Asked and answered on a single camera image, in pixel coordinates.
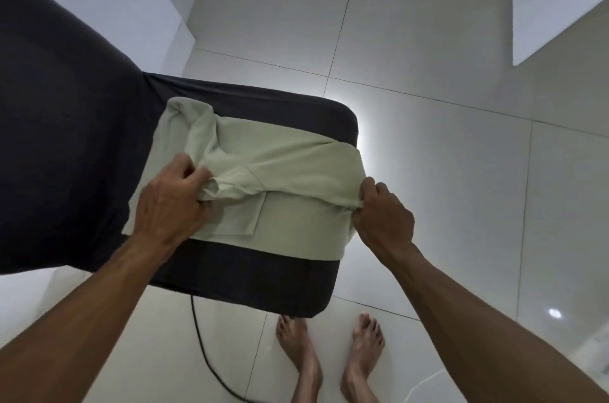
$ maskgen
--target black cable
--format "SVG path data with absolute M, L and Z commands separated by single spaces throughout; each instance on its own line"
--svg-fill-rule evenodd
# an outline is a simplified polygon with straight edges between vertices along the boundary
M 226 385 L 224 383 L 224 381 L 222 380 L 222 377 L 220 377 L 218 375 L 218 373 L 216 372 L 216 370 L 211 366 L 211 364 L 209 364 L 209 360 L 207 359 L 207 353 L 205 353 L 205 347 L 203 347 L 203 340 L 201 339 L 201 331 L 199 330 L 199 322 L 197 321 L 197 313 L 194 310 L 194 297 L 193 296 L 191 296 L 191 308 L 193 309 L 194 327 L 197 330 L 197 337 L 199 338 L 199 345 L 201 346 L 201 351 L 203 352 L 203 358 L 205 359 L 205 363 L 207 364 L 207 367 L 211 371 L 211 374 L 213 374 L 214 377 L 216 378 L 216 380 L 218 382 L 220 382 L 220 385 L 222 385 L 224 387 L 224 390 L 229 392 L 236 399 L 238 399 L 244 403 L 262 403 L 262 402 L 259 402 L 256 400 L 247 399 L 246 397 L 239 395 L 237 392 L 235 392 L 233 389 L 231 389 L 228 385 Z

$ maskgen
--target cable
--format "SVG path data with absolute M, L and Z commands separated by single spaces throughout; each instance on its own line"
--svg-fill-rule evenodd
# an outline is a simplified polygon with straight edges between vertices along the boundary
M 421 382 L 419 382 L 419 383 L 418 383 L 418 384 L 416 384 L 414 387 L 412 387 L 412 388 L 410 389 L 410 392 L 408 392 L 408 395 L 406 395 L 406 399 L 404 400 L 404 403 L 407 403 L 407 402 L 408 402 L 408 399 L 410 398 L 410 395 L 412 395 L 412 392 L 414 392 L 414 391 L 416 390 L 416 388 L 417 388 L 419 385 L 423 385 L 423 384 L 425 384 L 425 382 L 428 382 L 428 381 L 432 380 L 432 379 L 433 379 L 435 376 L 438 376 L 439 374 L 442 374 L 444 371 L 445 371 L 445 369 L 441 369 L 441 370 L 439 370 L 437 373 L 434 373 L 434 374 L 432 374 L 431 376 L 426 377 L 426 378 L 425 378 L 425 379 L 423 379 Z
M 263 403 L 263 402 L 256 401 L 256 400 L 250 400 L 250 399 L 247 399 L 247 398 L 239 395 L 237 392 L 235 392 L 233 389 L 231 389 L 228 385 L 226 385 L 224 383 L 224 381 L 222 380 L 222 377 L 220 377 L 218 375 L 218 373 L 216 372 L 216 370 L 211 366 L 211 364 L 209 363 L 209 360 L 207 359 L 207 353 L 205 353 L 205 347 L 203 347 L 203 340 L 201 339 L 201 331 L 199 330 L 199 322 L 197 321 L 197 313 L 194 310 L 194 297 L 193 296 L 191 296 L 191 308 L 193 310 L 194 327 L 197 330 L 197 338 L 199 338 L 199 345 L 201 346 L 201 351 L 203 352 L 203 358 L 205 359 L 205 363 L 207 364 L 207 367 L 211 371 L 211 374 L 213 374 L 214 377 L 216 378 L 216 380 L 218 382 L 220 382 L 220 385 L 222 385 L 224 387 L 224 390 L 229 392 L 236 399 L 238 399 L 244 403 Z

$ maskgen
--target green fabric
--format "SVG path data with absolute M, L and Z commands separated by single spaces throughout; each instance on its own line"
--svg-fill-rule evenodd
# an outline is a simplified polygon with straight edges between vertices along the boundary
M 213 218 L 194 238 L 310 260 L 339 260 L 353 235 L 365 177 L 359 151 L 304 130 L 217 116 L 172 98 L 156 128 L 124 232 L 133 229 L 141 188 L 186 151 L 214 179 L 200 193 Z

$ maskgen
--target leg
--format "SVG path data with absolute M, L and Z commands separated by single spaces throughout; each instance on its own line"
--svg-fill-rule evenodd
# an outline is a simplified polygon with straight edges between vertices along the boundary
M 281 348 L 298 369 L 298 384 L 292 403 L 316 403 L 324 376 L 305 320 L 280 316 L 276 334 Z
M 376 319 L 366 313 L 360 314 L 353 331 L 351 352 L 340 381 L 340 391 L 349 403 L 379 403 L 368 386 L 368 376 L 384 346 L 385 338 Z

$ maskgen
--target forearm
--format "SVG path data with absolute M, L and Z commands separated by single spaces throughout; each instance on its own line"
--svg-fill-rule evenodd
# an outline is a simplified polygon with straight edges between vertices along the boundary
M 82 401 L 156 272 L 154 252 L 130 238 L 56 307 L 0 351 L 5 401 Z
M 609 396 L 542 339 L 433 267 L 418 251 L 389 264 L 469 403 L 607 403 Z

